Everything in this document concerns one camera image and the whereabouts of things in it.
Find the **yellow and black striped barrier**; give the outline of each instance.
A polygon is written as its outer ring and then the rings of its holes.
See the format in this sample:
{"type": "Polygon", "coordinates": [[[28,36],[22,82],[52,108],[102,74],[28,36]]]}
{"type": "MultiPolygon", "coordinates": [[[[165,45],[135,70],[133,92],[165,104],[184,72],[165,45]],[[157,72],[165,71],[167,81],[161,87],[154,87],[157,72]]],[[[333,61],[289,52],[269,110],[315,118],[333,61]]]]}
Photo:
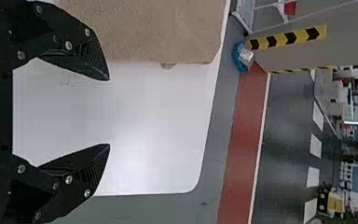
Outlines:
{"type": "Polygon", "coordinates": [[[273,75],[278,74],[293,74],[295,72],[309,72],[310,70],[324,70],[324,69],[334,69],[333,65],[327,65],[327,66],[319,66],[319,67],[310,67],[310,68],[296,68],[296,69],[283,69],[278,71],[269,71],[273,75]]]}
{"type": "Polygon", "coordinates": [[[326,38],[327,24],[317,25],[300,30],[294,30],[278,35],[268,35],[246,41],[246,46],[251,50],[273,49],[286,45],[295,45],[312,40],[326,38]]]}

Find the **screw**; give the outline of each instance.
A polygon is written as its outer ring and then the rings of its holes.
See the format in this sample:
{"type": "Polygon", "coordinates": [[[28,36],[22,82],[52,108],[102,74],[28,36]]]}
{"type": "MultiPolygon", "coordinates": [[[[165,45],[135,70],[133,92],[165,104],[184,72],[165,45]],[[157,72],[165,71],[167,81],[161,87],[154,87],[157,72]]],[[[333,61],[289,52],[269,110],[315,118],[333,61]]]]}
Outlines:
{"type": "Polygon", "coordinates": [[[60,184],[59,184],[58,182],[55,182],[55,183],[53,184],[53,189],[54,189],[54,190],[58,189],[59,187],[60,187],[60,184]]]}
{"type": "Polygon", "coordinates": [[[25,166],[24,165],[20,165],[18,168],[17,168],[17,173],[19,174],[23,174],[25,172],[25,166]]]}
{"type": "Polygon", "coordinates": [[[71,42],[66,41],[66,42],[65,42],[65,47],[66,47],[67,50],[72,50],[72,47],[73,47],[73,46],[72,46],[72,43],[71,43],[71,42]]]}
{"type": "Polygon", "coordinates": [[[20,60],[24,60],[25,59],[25,53],[24,51],[17,51],[17,57],[20,59],[20,60]]]}
{"type": "Polygon", "coordinates": [[[42,213],[41,212],[37,212],[36,215],[34,215],[34,219],[35,220],[39,220],[42,217],[42,213]]]}
{"type": "Polygon", "coordinates": [[[84,191],[84,197],[88,198],[91,194],[91,191],[89,189],[86,189],[86,191],[84,191]]]}
{"type": "Polygon", "coordinates": [[[70,185],[72,183],[72,181],[74,181],[74,178],[71,175],[68,175],[65,178],[65,184],[70,185]]]}
{"type": "Polygon", "coordinates": [[[42,14],[43,8],[41,6],[36,6],[36,11],[37,11],[37,13],[42,14]]]}
{"type": "Polygon", "coordinates": [[[86,36],[90,36],[90,29],[89,28],[84,29],[84,33],[86,34],[86,36]]]}

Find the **beige carpet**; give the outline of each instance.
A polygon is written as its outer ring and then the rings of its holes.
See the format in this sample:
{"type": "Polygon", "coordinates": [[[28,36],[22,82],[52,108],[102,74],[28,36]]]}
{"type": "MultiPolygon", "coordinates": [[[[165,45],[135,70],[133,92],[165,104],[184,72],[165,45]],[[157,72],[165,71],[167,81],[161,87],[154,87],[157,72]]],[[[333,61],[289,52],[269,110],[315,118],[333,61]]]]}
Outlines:
{"type": "Polygon", "coordinates": [[[89,25],[109,60],[210,63],[226,0],[55,0],[89,25]]]}

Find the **road marking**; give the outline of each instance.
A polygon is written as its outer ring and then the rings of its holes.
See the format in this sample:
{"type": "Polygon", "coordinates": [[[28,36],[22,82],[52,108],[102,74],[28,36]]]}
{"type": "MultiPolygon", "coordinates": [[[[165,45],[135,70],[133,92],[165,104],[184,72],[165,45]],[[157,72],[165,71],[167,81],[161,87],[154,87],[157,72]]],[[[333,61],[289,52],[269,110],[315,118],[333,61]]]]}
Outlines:
{"type": "Polygon", "coordinates": [[[269,100],[270,80],[271,80],[271,74],[268,73],[267,84],[266,84],[266,95],[264,96],[263,117],[261,119],[260,138],[258,139],[257,159],[255,162],[254,184],[252,187],[252,198],[251,198],[251,206],[250,206],[249,217],[248,217],[248,224],[252,224],[252,216],[253,216],[253,210],[255,205],[255,189],[257,187],[257,177],[258,177],[258,167],[260,166],[261,147],[263,146],[263,134],[264,134],[264,125],[266,121],[267,102],[269,100]]]}
{"type": "Polygon", "coordinates": [[[316,169],[311,166],[308,168],[307,188],[319,186],[319,174],[320,174],[319,169],[316,169]]]}
{"type": "Polygon", "coordinates": [[[324,114],[322,114],[321,110],[319,109],[319,106],[316,104],[316,102],[313,102],[313,121],[318,125],[318,127],[321,129],[321,131],[324,131],[324,114]]]}
{"type": "Polygon", "coordinates": [[[304,224],[309,222],[313,217],[316,216],[318,206],[318,199],[312,199],[305,203],[304,206],[304,224]]]}
{"type": "Polygon", "coordinates": [[[313,133],[310,134],[310,154],[322,157],[322,142],[313,133]]]}

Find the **red stripe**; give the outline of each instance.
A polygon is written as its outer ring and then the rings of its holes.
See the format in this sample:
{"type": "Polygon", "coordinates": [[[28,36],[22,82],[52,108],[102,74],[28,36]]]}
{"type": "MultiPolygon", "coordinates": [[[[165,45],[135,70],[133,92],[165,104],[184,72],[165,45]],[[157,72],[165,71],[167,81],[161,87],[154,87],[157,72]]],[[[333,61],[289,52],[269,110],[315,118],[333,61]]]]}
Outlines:
{"type": "Polygon", "coordinates": [[[248,222],[267,76],[255,63],[240,77],[218,224],[248,222]]]}

